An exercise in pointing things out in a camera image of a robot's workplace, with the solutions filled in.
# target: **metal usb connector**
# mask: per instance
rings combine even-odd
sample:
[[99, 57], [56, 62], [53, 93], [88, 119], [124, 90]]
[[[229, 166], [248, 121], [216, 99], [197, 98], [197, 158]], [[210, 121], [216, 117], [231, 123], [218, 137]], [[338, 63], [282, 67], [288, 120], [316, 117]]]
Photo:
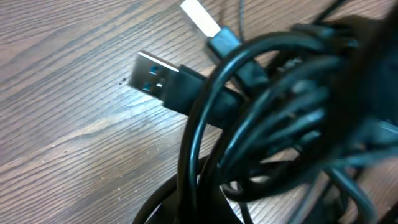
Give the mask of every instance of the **metal usb connector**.
[[[207, 36], [207, 45], [218, 59], [225, 58], [241, 44], [231, 29], [220, 28], [197, 0], [184, 0], [180, 6], [192, 22]], [[268, 77], [264, 69], [256, 61], [252, 61], [239, 69], [232, 81], [234, 85], [243, 90], [245, 95], [255, 96], [264, 88]]]
[[[129, 86], [160, 99], [170, 110], [189, 115], [205, 82], [206, 77], [184, 65], [177, 67], [148, 52], [139, 52]], [[209, 124], [227, 128], [238, 116], [242, 103], [238, 93], [224, 88]]]

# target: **usb plug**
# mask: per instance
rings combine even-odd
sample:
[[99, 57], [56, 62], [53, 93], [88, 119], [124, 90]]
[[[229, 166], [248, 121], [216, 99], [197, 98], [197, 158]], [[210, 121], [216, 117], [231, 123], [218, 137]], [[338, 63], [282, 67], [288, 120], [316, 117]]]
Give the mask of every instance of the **usb plug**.
[[[184, 0], [181, 8], [207, 36], [209, 48], [219, 59], [225, 58], [241, 44], [231, 29], [221, 28], [197, 0]], [[268, 77], [264, 69], [257, 62], [252, 61], [239, 69], [232, 81], [243, 90], [245, 95], [255, 96], [268, 82]]]
[[[129, 86], [162, 100], [168, 109], [189, 115], [205, 82], [206, 77], [184, 65], [177, 67], [148, 52], [139, 52]], [[226, 129], [238, 117], [243, 98], [225, 87], [219, 99], [209, 124]]]

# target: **wooden surface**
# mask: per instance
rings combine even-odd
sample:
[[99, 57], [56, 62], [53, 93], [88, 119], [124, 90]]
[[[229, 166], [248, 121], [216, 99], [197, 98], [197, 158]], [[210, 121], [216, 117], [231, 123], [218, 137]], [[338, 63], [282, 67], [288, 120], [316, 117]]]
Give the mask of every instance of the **wooden surface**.
[[[237, 1], [202, 2], [236, 31]], [[306, 22], [328, 2], [247, 0], [246, 37]], [[178, 1], [0, 4], [0, 223], [131, 222], [175, 173], [186, 121], [126, 86], [136, 53], [207, 75], [214, 66], [203, 39], [184, 22]], [[340, 15], [382, 17], [390, 5], [354, 0]], [[218, 133], [208, 128], [203, 151]], [[379, 213], [398, 200], [397, 170], [392, 161], [369, 174], [365, 189]], [[255, 203], [255, 221], [282, 223], [299, 193]]]

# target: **brown wood grain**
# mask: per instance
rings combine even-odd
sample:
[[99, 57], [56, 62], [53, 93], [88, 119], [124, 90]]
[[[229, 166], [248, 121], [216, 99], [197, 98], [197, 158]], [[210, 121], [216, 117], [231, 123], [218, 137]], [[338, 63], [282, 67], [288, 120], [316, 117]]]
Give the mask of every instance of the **brown wood grain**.
[[[329, 0], [247, 0], [246, 38], [308, 22]], [[338, 15], [382, 17], [391, 0]], [[202, 1], [238, 28], [237, 1]], [[204, 75], [214, 68], [177, 0], [1, 0], [0, 223], [130, 223], [175, 173], [186, 117], [126, 86], [144, 49]], [[209, 127], [203, 153], [219, 131]], [[364, 188], [384, 213], [398, 200], [396, 161]], [[251, 206], [282, 223], [303, 189]]]

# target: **bundle of black cable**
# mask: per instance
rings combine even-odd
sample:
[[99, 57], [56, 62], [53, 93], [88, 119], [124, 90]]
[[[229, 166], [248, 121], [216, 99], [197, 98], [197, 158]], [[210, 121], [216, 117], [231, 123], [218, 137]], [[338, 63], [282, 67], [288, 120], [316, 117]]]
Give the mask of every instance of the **bundle of black cable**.
[[[387, 26], [381, 26], [369, 45], [391, 44], [398, 34], [396, 14], [385, 22], [395, 23], [393, 31], [392, 24], [388, 25], [388, 34], [384, 32]], [[325, 35], [318, 29], [333, 32]], [[376, 223], [375, 209], [355, 180], [363, 166], [375, 159], [396, 156], [397, 141], [374, 141], [380, 119], [369, 109], [371, 103], [364, 100], [360, 81], [366, 79], [366, 73], [374, 73], [374, 68], [363, 64], [371, 52], [365, 47], [357, 53], [362, 56], [353, 58], [358, 40], [340, 31], [336, 26], [299, 24], [289, 32], [249, 40], [221, 61], [190, 113], [177, 176], [151, 195], [133, 223], [144, 223], [176, 188], [176, 222], [212, 223], [209, 217], [217, 214], [220, 186], [226, 198], [240, 204], [244, 222], [252, 223], [246, 202], [279, 195], [303, 184], [308, 185], [309, 192], [322, 172], [329, 184], [310, 211], [304, 209], [310, 195], [307, 193], [289, 223], [338, 223], [349, 198], [358, 208], [355, 223]], [[281, 52], [267, 67], [270, 82], [242, 105], [240, 117], [223, 130], [210, 155], [198, 159], [206, 121], [225, 83], [247, 62], [270, 51]], [[266, 161], [291, 148], [299, 153], [294, 160]], [[353, 167], [356, 173], [349, 175], [347, 167]], [[253, 177], [267, 178], [257, 181]], [[238, 186], [232, 187], [232, 181]], [[333, 186], [340, 191], [337, 197], [330, 193]]]

